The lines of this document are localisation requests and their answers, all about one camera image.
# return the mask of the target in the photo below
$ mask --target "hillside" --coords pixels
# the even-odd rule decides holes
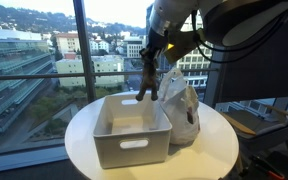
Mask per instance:
[[[92,27],[97,23],[87,18],[88,31],[93,33],[118,34],[121,31],[130,31],[143,35],[144,28],[126,26],[124,24],[107,24],[106,28]],[[51,33],[53,31],[67,32],[76,30],[76,21],[73,16],[65,16],[63,13],[39,12],[23,8],[7,8],[0,5],[0,28],[16,29],[19,31],[31,31],[34,33]]]

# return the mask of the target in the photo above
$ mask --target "dark floor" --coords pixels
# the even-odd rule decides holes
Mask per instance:
[[[287,154],[284,145],[280,145],[273,149],[273,151],[278,151],[281,154]],[[285,167],[284,162],[288,158],[278,156],[278,154],[273,154],[269,156],[270,161],[275,163],[278,167]],[[52,163],[46,163],[36,166],[30,166],[25,168],[13,169],[8,171],[0,172],[0,180],[86,180],[84,177],[71,163],[70,160],[61,160]],[[225,178],[225,180],[265,180],[267,177],[261,172],[251,172],[249,176],[241,178],[235,169]]]

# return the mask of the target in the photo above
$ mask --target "chair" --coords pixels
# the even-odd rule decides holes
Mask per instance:
[[[288,112],[266,107],[272,110],[269,116],[256,116],[246,110],[221,112],[235,129],[243,153],[255,154],[284,142],[288,149]]]

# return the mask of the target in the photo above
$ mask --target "bin handle cutout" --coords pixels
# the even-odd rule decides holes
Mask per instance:
[[[125,100],[122,100],[121,102],[123,105],[134,105],[134,104],[137,104],[138,101],[135,100],[135,99],[125,99]]]
[[[120,142],[120,147],[122,149],[144,148],[148,143],[148,139],[124,140]]]

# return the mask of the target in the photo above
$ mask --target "cable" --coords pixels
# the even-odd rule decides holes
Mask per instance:
[[[196,12],[192,11],[192,23],[196,21],[196,18],[193,18],[193,15],[195,14]],[[196,27],[193,27],[193,31],[195,32],[195,37],[194,37],[194,41],[196,42],[196,45],[197,45],[197,49],[198,51],[200,52],[200,54],[207,60],[209,60],[210,62],[213,62],[213,63],[219,63],[219,64],[224,64],[224,63],[232,63],[232,62],[236,62],[236,61],[239,61],[239,60],[242,60],[244,57],[250,55],[251,53],[253,53],[254,51],[256,51],[259,47],[261,47],[269,38],[271,38],[276,32],[277,30],[280,29],[280,27],[283,25],[283,23],[275,23],[274,26],[270,29],[270,33],[267,33],[264,37],[263,40],[260,40],[258,41],[259,45],[258,46],[255,46],[253,49],[251,49],[248,53],[244,54],[243,56],[239,57],[239,58],[236,58],[236,59],[233,59],[233,60],[228,60],[228,61],[217,61],[217,60],[213,60],[213,59],[210,59],[209,57],[207,57],[204,52],[201,50],[201,48],[199,47],[199,44],[198,44],[198,41],[200,40],[198,34],[196,33]]]

